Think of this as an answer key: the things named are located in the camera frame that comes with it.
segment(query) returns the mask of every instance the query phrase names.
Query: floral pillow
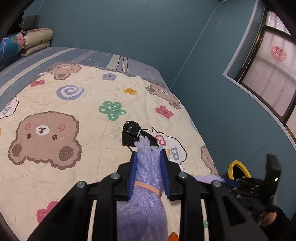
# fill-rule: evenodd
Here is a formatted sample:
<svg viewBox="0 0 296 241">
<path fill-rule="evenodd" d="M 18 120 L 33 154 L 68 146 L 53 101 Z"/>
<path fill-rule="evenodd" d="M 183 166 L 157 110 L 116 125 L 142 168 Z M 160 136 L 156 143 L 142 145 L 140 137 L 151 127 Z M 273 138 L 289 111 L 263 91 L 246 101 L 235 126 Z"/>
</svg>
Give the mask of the floral pillow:
<svg viewBox="0 0 296 241">
<path fill-rule="evenodd" d="M 17 33 L 3 38 L 0 43 L 0 66 L 7 65 L 14 59 L 24 46 L 24 38 Z"/>
</svg>

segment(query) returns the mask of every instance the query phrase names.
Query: hair tie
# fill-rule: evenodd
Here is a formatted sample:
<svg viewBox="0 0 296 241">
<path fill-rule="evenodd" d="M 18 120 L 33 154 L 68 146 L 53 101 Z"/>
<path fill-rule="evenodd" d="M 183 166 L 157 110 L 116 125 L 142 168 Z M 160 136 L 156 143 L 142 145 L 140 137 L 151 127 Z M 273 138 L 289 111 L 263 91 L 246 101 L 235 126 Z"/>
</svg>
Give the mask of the hair tie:
<svg viewBox="0 0 296 241">
<path fill-rule="evenodd" d="M 141 188 L 145 188 L 145 189 L 155 193 L 159 197 L 161 197 L 161 195 L 162 195 L 162 193 L 156 187 L 151 186 L 149 184 L 142 183 L 142 182 L 139 182 L 139 181 L 135 181 L 135 185 L 138 186 L 138 187 L 141 187 Z"/>
</svg>

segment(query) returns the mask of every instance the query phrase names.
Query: quilt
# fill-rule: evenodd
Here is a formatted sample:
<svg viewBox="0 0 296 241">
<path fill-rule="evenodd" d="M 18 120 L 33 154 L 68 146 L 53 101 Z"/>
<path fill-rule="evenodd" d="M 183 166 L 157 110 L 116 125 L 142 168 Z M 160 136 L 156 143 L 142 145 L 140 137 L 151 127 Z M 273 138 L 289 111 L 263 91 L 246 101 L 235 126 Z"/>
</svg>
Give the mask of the quilt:
<svg viewBox="0 0 296 241">
<path fill-rule="evenodd" d="M 0 119 L 0 211 L 20 241 L 78 181 L 98 182 L 130 160 L 121 143 L 126 121 L 152 134 L 183 171 L 218 174 L 179 99 L 161 83 L 124 72 L 56 62 Z M 179 233 L 180 202 L 162 201 L 169 233 Z"/>
</svg>

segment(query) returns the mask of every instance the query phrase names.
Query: folded blanket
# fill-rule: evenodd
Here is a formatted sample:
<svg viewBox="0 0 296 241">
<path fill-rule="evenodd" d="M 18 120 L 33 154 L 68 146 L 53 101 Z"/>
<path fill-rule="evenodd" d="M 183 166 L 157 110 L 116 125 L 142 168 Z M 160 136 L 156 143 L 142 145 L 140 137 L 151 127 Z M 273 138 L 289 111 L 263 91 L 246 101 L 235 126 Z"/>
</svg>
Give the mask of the folded blanket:
<svg viewBox="0 0 296 241">
<path fill-rule="evenodd" d="M 29 30 L 26 36 L 24 36 L 23 49 L 30 48 L 36 44 L 48 41 L 52 38 L 54 32 L 49 28 L 38 28 Z"/>
<path fill-rule="evenodd" d="M 21 52 L 21 56 L 22 57 L 26 57 L 26 56 L 29 56 L 30 54 L 32 53 L 35 53 L 41 49 L 45 49 L 47 47 L 50 46 L 50 41 L 45 41 L 45 42 L 42 42 L 40 44 L 36 44 L 30 48 L 27 48 L 27 49 L 23 49 L 22 52 Z"/>
</svg>

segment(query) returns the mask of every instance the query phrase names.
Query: red flower print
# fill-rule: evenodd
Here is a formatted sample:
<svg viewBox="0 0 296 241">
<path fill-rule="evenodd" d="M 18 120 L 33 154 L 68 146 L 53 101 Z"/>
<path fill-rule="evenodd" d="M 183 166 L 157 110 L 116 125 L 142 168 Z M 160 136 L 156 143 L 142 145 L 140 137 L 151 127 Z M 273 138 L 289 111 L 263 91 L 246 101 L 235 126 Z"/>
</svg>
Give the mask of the red flower print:
<svg viewBox="0 0 296 241">
<path fill-rule="evenodd" d="M 273 46 L 270 53 L 276 61 L 285 61 L 287 59 L 286 51 L 280 46 Z"/>
<path fill-rule="evenodd" d="M 41 223 L 42 220 L 46 217 L 47 214 L 49 214 L 49 212 L 55 207 L 55 205 L 57 205 L 58 201 L 51 201 L 48 206 L 47 209 L 45 208 L 41 208 L 37 211 L 36 217 L 37 217 L 37 222 Z"/>
<path fill-rule="evenodd" d="M 31 84 L 31 87 L 45 84 L 45 80 L 36 80 Z"/>
<path fill-rule="evenodd" d="M 170 118 L 173 114 L 173 112 L 171 112 L 170 110 L 168 110 L 165 106 L 161 105 L 157 108 L 155 108 L 155 111 L 158 113 L 158 114 L 161 114 L 163 115 L 165 118 Z"/>
</svg>

